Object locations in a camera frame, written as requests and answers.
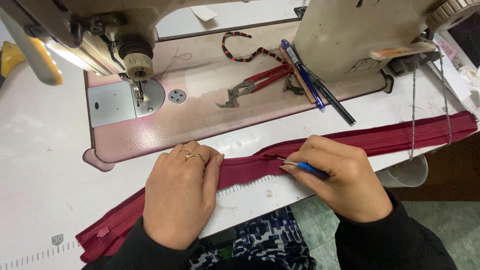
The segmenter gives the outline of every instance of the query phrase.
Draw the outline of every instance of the gold ring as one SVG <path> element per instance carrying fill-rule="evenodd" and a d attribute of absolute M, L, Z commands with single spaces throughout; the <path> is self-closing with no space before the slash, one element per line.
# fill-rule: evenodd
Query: gold ring
<path fill-rule="evenodd" d="M 186 156 L 185 156 L 185 160 L 188 160 L 189 158 L 191 157 L 199 157 L 202 159 L 202 161 L 204 160 L 204 158 L 202 157 L 202 155 L 200 154 L 197 154 L 197 153 L 188 153 Z"/>

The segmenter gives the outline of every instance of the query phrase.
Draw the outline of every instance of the industrial sewing machine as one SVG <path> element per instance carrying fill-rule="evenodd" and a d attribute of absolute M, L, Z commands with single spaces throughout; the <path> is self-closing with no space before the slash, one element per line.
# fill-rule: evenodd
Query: industrial sewing machine
<path fill-rule="evenodd" d="M 224 94 L 233 85 L 231 80 L 249 77 L 278 64 L 274 60 L 264 61 L 262 66 L 258 61 L 248 63 L 249 66 L 232 62 L 225 59 L 220 43 L 211 45 L 201 36 L 156 43 L 154 27 L 167 14 L 180 8 L 222 2 L 226 1 L 4 0 L 0 7 L 8 14 L 2 20 L 10 19 L 23 30 L 10 31 L 14 38 L 25 34 L 38 38 L 87 71 L 104 76 L 120 74 L 122 80 L 129 81 L 107 86 L 90 84 L 87 90 L 93 139 L 92 149 L 85 152 L 84 160 L 108 171 L 115 162 L 176 143 L 314 108 L 293 94 L 276 97 L 272 93 L 276 93 L 278 86 L 272 85 L 255 93 L 255 98 L 245 97 L 242 108 L 220 112 L 214 106 L 218 95 L 213 96 L 207 88 L 221 89 Z M 269 42 L 266 38 L 259 44 L 252 39 L 251 47 L 246 50 L 240 46 L 233 49 L 239 56 L 246 56 L 260 46 L 270 46 L 269 50 L 278 48 L 282 38 L 290 38 L 304 64 L 328 83 L 339 100 L 344 100 L 388 89 L 393 79 L 389 86 L 388 76 L 381 70 L 393 58 L 435 50 L 431 46 L 412 46 L 416 37 L 426 31 L 426 39 L 432 39 L 435 32 L 455 26 L 479 9 L 480 0 L 311 0 L 299 23 L 247 30 L 274 40 L 271 44 L 265 44 Z M 220 41 L 223 34 L 208 36 Z M 198 57 L 195 46 L 203 46 L 211 54 Z M 155 78 L 166 70 L 177 53 L 174 48 L 179 50 L 178 55 L 191 53 L 193 59 Z M 30 63 L 39 60 L 29 51 L 23 53 Z M 209 76 L 212 68 L 228 70 L 230 81 L 207 84 L 202 86 L 204 90 L 192 89 L 188 82 L 181 81 L 188 77 L 189 70 Z M 147 98 L 141 93 L 142 87 Z M 131 106 L 128 100 L 132 97 L 137 104 L 133 102 Z M 267 104 L 257 102 L 266 99 Z M 199 115 L 186 117 L 186 107 L 179 105 L 182 103 L 189 104 L 188 110 Z M 198 119 L 204 122 L 192 124 Z"/>

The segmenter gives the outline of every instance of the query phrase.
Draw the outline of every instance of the black sleeve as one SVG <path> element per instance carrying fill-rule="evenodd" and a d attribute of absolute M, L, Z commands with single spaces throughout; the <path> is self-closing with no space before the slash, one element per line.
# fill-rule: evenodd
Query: black sleeve
<path fill-rule="evenodd" d="M 338 216 L 335 240 L 341 269 L 456 269 L 440 239 L 387 194 L 393 211 L 382 220 L 358 223 Z"/>
<path fill-rule="evenodd" d="M 137 220 L 125 242 L 113 256 L 101 257 L 82 270 L 183 270 L 198 247 L 198 239 L 187 250 L 174 250 L 153 241 L 144 230 L 143 217 Z"/>

